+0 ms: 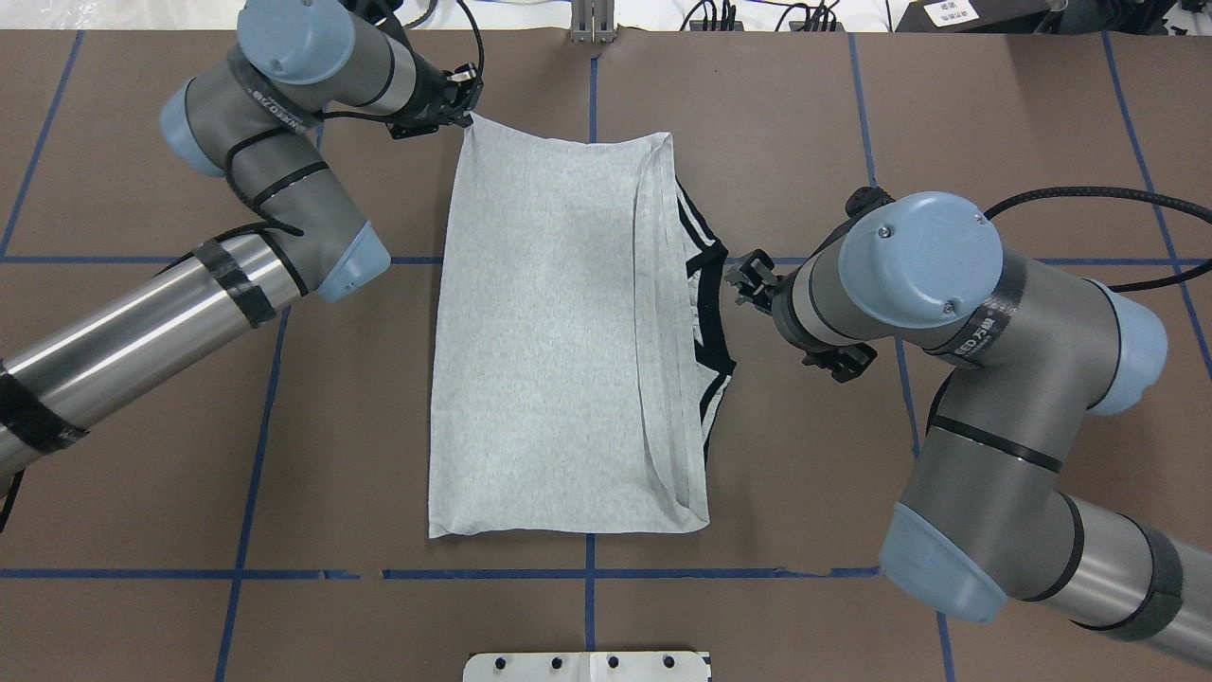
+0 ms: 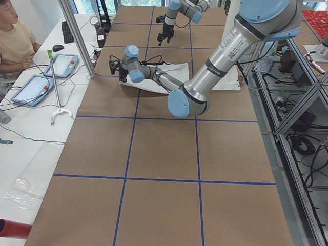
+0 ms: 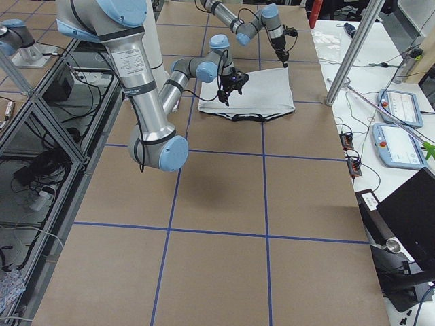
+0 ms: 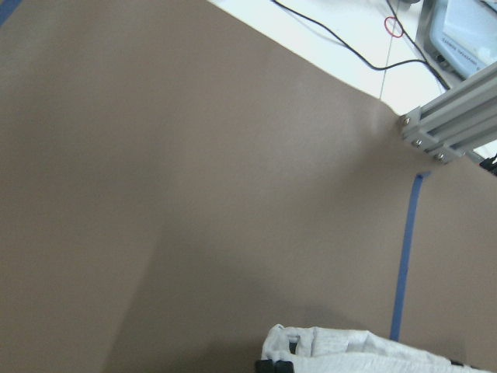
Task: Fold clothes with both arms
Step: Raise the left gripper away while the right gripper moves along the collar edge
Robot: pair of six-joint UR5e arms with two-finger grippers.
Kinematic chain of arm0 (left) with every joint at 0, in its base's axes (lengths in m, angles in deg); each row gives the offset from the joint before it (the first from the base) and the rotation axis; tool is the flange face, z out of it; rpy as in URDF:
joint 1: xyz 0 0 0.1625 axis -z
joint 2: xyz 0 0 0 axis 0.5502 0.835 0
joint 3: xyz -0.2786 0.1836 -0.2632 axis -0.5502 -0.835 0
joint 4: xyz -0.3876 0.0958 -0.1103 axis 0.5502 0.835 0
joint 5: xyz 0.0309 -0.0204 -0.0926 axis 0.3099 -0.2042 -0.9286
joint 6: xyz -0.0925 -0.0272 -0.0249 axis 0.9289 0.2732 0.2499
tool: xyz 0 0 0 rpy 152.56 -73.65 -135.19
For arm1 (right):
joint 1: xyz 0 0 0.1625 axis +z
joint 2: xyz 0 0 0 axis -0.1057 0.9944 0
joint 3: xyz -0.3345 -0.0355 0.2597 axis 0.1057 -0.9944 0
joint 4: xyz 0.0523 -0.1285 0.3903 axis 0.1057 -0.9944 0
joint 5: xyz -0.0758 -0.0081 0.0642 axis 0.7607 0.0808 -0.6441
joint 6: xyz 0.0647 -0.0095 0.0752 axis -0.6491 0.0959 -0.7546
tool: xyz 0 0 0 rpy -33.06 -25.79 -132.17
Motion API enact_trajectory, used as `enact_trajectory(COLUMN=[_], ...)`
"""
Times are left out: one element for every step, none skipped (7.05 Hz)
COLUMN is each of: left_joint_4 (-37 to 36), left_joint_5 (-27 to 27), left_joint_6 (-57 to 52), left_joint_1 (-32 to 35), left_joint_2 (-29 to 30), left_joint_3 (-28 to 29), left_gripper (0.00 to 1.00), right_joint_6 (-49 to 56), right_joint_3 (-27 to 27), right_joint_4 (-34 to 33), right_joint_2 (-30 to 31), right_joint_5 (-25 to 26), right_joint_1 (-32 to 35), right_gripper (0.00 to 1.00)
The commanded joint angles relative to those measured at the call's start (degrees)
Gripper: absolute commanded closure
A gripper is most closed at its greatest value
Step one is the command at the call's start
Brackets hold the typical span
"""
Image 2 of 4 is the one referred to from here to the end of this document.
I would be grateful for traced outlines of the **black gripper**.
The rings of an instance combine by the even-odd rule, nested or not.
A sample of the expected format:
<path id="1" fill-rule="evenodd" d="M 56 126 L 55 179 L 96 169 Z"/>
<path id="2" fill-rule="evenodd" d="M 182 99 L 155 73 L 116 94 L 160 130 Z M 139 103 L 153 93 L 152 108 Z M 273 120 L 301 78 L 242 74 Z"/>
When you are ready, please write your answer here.
<path id="1" fill-rule="evenodd" d="M 127 82 L 128 70 L 124 68 L 119 68 L 119 81 L 126 83 Z"/>
<path id="2" fill-rule="evenodd" d="M 162 33 L 158 34 L 157 37 L 157 41 L 158 41 L 158 45 L 161 46 L 162 42 L 165 40 L 165 36 L 167 36 L 167 43 L 170 42 L 170 40 L 173 38 L 174 36 L 174 25 L 169 25 L 167 23 L 163 24 L 163 29 L 162 29 Z"/>

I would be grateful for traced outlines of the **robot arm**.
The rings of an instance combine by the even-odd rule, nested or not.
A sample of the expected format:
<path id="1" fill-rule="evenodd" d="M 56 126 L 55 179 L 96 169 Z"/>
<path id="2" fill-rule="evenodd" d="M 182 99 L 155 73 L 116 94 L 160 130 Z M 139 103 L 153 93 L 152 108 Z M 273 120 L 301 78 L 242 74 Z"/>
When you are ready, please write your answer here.
<path id="1" fill-rule="evenodd" d="M 128 45 L 118 62 L 119 81 L 136 84 L 151 79 L 169 92 L 168 108 L 173 116 L 201 115 L 209 107 L 209 92 L 253 43 L 299 34 L 301 11 L 301 1 L 240 1 L 234 26 L 191 80 L 183 83 L 158 67 L 144 66 L 139 49 Z"/>
<path id="2" fill-rule="evenodd" d="M 170 42 L 174 36 L 174 26 L 179 13 L 189 19 L 189 22 L 199 23 L 203 13 L 210 7 L 209 0 L 183 1 L 172 0 L 168 2 L 167 11 L 164 15 L 156 18 L 156 23 L 163 23 L 162 31 L 158 34 L 158 45 L 161 46 L 163 41 Z"/>

